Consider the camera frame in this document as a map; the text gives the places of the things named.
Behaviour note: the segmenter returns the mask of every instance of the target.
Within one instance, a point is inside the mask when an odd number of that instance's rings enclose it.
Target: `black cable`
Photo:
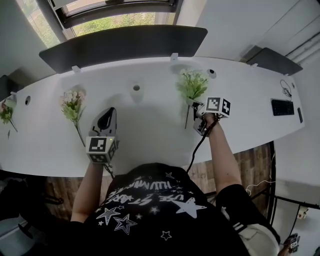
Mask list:
[[[281,83],[282,81],[285,82],[285,84],[288,86],[289,89],[288,89],[288,88],[285,88],[285,87],[282,85],[282,83]],[[289,84],[288,84],[285,80],[281,79],[281,80],[280,80],[280,85],[281,85],[281,87],[282,87],[282,92],[283,92],[283,94],[284,94],[285,96],[289,97],[289,98],[290,98],[290,101],[292,101],[291,88],[290,88]]]
[[[196,155],[196,152],[198,150],[198,148],[200,147],[200,145],[202,144],[202,142],[204,142],[205,138],[207,137],[207,135],[211,132],[211,130],[213,129],[213,127],[217,124],[217,122],[220,121],[220,117],[214,115],[214,118],[213,118],[213,123],[206,129],[206,131],[204,132],[203,136],[202,136],[202,139],[200,140],[200,142],[198,143],[198,145],[196,145],[193,153],[192,153],[192,160],[191,160],[191,163],[188,167],[188,169],[186,170],[186,173],[188,173],[191,169],[191,166],[192,164],[194,163],[194,160],[195,160],[195,155]]]
[[[111,175],[111,178],[114,179],[114,173],[109,169],[109,167],[106,164],[104,164],[103,166],[106,169],[106,171]]]

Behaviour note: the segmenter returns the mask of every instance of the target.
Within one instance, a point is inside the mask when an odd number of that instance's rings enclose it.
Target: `metal frame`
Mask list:
[[[55,10],[55,12],[64,28],[69,29],[85,22],[115,15],[149,12],[175,13],[176,11],[180,11],[182,1],[183,0],[137,0],[123,2],[121,0],[114,0],[103,4],[90,4],[69,12],[66,12],[66,10],[61,7]]]

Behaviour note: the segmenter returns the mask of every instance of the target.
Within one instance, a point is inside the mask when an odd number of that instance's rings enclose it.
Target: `person's left arm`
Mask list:
[[[99,206],[104,167],[90,163],[76,193],[72,208],[72,222],[84,223]]]

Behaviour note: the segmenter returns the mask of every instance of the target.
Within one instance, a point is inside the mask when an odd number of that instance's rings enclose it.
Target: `forearm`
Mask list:
[[[238,163],[232,154],[219,122],[210,132],[209,141],[216,193],[218,194],[222,189],[233,184],[241,185]]]
[[[71,221],[84,222],[99,206],[104,167],[90,163],[76,193]]]

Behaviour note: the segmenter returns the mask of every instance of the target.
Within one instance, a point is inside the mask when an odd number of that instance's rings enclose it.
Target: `wooden floor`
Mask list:
[[[271,171],[271,153],[270,145],[264,144],[256,148],[243,151],[234,155],[241,170],[242,184],[245,188],[251,184],[258,184],[263,180],[270,180]],[[213,167],[211,161],[194,164],[189,172],[190,178],[204,192],[216,191]],[[71,218],[72,206],[81,184],[82,178],[63,178],[63,177],[47,177],[45,181],[46,193],[63,198],[64,204],[53,205],[48,204],[49,210],[58,218],[69,220]],[[112,179],[109,176],[102,178],[101,196],[102,202],[106,196],[109,184]],[[262,183],[259,187],[251,186],[252,195],[257,194],[266,186],[267,182]],[[253,200],[259,211],[267,216],[268,200],[264,195],[258,196]]]

